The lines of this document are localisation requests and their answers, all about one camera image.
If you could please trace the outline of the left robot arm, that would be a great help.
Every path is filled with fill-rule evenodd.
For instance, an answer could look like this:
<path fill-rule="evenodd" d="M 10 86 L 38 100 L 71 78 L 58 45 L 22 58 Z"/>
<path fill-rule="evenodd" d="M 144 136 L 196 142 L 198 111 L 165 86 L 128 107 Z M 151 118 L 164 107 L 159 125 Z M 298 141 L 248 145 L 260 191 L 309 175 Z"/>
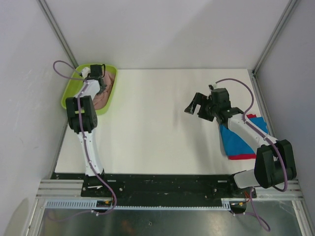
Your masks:
<path fill-rule="evenodd" d="M 100 161 L 96 131 L 98 124 L 93 99 L 106 89 L 104 83 L 105 64 L 92 64 L 81 71 L 83 85 L 79 92 L 65 100 L 68 124 L 77 134 L 85 159 L 85 175 L 100 178 L 104 172 Z"/>

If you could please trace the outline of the pink t-shirt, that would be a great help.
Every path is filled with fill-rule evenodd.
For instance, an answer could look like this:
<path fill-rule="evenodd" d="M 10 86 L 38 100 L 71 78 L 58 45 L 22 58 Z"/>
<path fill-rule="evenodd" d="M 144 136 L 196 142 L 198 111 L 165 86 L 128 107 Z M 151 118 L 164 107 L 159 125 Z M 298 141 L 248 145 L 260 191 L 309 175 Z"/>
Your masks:
<path fill-rule="evenodd" d="M 115 75 L 111 72 L 105 71 L 105 77 L 103 78 L 103 81 L 106 84 L 106 89 L 101 94 L 96 95 L 93 99 L 94 108 L 96 110 L 100 110 L 106 106 L 113 89 Z"/>

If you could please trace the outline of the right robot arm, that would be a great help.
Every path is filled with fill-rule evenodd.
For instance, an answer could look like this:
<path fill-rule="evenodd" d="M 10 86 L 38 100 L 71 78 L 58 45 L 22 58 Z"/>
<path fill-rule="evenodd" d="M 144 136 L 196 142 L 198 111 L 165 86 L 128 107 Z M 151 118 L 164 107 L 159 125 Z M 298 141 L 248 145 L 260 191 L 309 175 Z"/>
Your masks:
<path fill-rule="evenodd" d="M 245 113 L 232 107 L 225 88 L 215 88 L 206 96 L 197 92 L 185 108 L 185 113 L 194 114 L 196 107 L 199 118 L 216 120 L 219 125 L 239 136 L 256 154 L 254 168 L 232 175 L 227 192 L 239 197 L 247 187 L 273 187 L 285 192 L 288 181 L 296 178 L 293 148 L 288 140 L 278 140 L 246 118 Z"/>

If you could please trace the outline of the red folded t-shirt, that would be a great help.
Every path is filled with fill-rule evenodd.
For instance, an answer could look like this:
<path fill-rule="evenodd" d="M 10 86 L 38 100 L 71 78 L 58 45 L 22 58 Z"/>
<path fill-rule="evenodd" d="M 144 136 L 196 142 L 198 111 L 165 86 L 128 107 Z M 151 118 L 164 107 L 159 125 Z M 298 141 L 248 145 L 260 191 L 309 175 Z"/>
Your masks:
<path fill-rule="evenodd" d="M 237 134 L 224 126 L 220 127 L 220 132 L 223 148 L 229 160 L 249 160 L 256 158 L 255 152 Z"/>

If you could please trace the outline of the blue folded t-shirt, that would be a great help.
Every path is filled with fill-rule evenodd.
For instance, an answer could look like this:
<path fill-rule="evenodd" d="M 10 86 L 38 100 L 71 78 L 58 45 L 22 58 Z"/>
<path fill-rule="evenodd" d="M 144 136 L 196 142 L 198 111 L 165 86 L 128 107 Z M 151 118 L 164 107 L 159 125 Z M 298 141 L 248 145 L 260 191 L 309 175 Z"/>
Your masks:
<path fill-rule="evenodd" d="M 261 130 L 268 133 L 267 124 L 263 117 L 254 114 L 247 115 L 247 118 L 258 126 Z M 220 125 L 220 135 L 225 154 L 229 160 L 249 160 L 256 159 L 255 152 L 237 134 Z"/>

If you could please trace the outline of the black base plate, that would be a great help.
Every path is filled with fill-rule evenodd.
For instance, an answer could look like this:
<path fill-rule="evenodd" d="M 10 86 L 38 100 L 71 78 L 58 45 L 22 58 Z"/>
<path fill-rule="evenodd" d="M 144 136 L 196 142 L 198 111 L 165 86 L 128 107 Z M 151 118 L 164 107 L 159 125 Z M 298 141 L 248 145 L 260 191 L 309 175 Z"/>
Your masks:
<path fill-rule="evenodd" d="M 162 174 L 101 174 L 100 177 L 118 198 L 134 193 L 203 194 L 211 198 L 242 198 L 256 191 L 238 188 L 230 175 L 162 175 Z"/>

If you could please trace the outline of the green plastic tub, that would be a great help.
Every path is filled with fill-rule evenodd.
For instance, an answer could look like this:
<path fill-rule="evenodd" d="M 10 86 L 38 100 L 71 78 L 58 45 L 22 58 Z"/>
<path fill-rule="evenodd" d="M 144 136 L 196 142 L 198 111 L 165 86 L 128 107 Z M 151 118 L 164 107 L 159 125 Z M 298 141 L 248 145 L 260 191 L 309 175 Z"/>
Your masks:
<path fill-rule="evenodd" d="M 96 110 L 96 114 L 98 116 L 105 114 L 109 110 L 111 102 L 112 102 L 112 99 L 113 99 L 113 96 L 114 96 L 116 84 L 117 84 L 116 83 L 116 79 L 118 78 L 118 69 L 115 66 L 110 65 L 110 64 L 106 64 L 105 71 L 113 73 L 115 75 L 115 81 L 114 81 L 113 89 L 111 91 L 111 94 L 109 96 L 109 100 L 108 100 L 106 106 L 103 107 L 100 110 Z M 68 83 L 66 85 L 66 88 L 65 88 L 65 90 L 63 92 L 62 99 L 61 99 L 61 106 L 64 109 L 66 109 L 65 100 L 68 97 L 73 97 L 74 95 L 76 95 L 79 92 L 79 90 L 82 88 L 82 86 L 83 86 L 83 82 L 82 81 L 77 81 L 77 80 L 70 80 L 70 81 L 68 81 Z"/>

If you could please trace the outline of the aluminium frame rail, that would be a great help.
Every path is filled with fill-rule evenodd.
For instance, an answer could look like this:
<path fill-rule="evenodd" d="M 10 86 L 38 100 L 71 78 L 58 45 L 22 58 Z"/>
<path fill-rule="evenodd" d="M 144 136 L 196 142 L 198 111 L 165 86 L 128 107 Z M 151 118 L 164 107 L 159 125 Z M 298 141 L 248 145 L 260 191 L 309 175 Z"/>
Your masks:
<path fill-rule="evenodd" d="M 52 180 L 44 179 L 40 182 L 36 193 L 38 199 L 80 199 L 82 180 Z M 257 201 L 301 201 L 304 199 L 299 182 L 292 180 L 288 182 L 285 192 L 274 188 L 264 189 L 257 187 Z"/>

